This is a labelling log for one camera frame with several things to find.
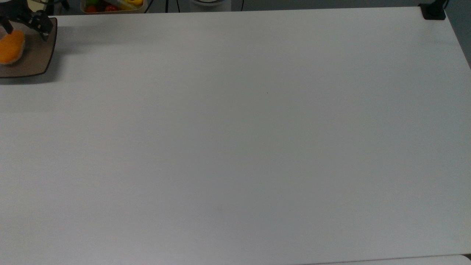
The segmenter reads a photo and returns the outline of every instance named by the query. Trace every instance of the table surface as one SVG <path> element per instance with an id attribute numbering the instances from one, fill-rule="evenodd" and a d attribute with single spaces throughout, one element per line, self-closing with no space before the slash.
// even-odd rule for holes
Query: table surface
<path id="1" fill-rule="evenodd" d="M 0 81 L 3 265 L 471 253 L 471 71 L 419 8 L 58 17 Z"/>

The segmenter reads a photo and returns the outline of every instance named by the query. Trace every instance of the plate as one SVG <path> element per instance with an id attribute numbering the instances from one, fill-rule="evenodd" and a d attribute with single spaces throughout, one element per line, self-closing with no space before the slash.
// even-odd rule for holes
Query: plate
<path id="1" fill-rule="evenodd" d="M 17 62 L 7 66 L 0 65 L 0 78 L 42 75 L 48 70 L 56 45 L 57 18 L 52 17 L 51 22 L 53 28 L 47 41 L 43 41 L 39 33 L 26 25 L 11 22 L 13 29 L 24 32 L 24 51 Z M 0 27 L 0 37 L 5 34 L 7 34 L 6 31 Z"/>

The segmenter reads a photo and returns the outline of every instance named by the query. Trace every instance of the black cable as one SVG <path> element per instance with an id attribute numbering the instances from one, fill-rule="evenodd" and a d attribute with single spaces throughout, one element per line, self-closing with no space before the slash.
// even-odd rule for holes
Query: black cable
<path id="1" fill-rule="evenodd" d="M 153 2 L 154 2 L 154 0 L 150 0 L 149 4 L 147 5 L 146 10 L 144 11 L 144 13 L 147 13 L 147 11 L 149 10 L 150 5 L 152 5 Z"/>
<path id="2" fill-rule="evenodd" d="M 46 6 L 53 6 L 55 4 L 61 3 L 63 0 L 57 0 L 57 1 L 54 1 L 54 2 L 43 2 L 43 1 L 40 1 L 40 0 L 32 0 L 32 1 L 36 2 L 36 3 L 46 5 Z"/>

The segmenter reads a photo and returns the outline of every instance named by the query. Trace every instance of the sponge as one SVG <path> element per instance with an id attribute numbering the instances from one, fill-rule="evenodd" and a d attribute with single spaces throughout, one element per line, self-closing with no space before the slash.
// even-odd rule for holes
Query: sponge
<path id="1" fill-rule="evenodd" d="M 11 65 L 21 58 L 24 50 L 24 33 L 14 30 L 0 40 L 0 64 Z"/>

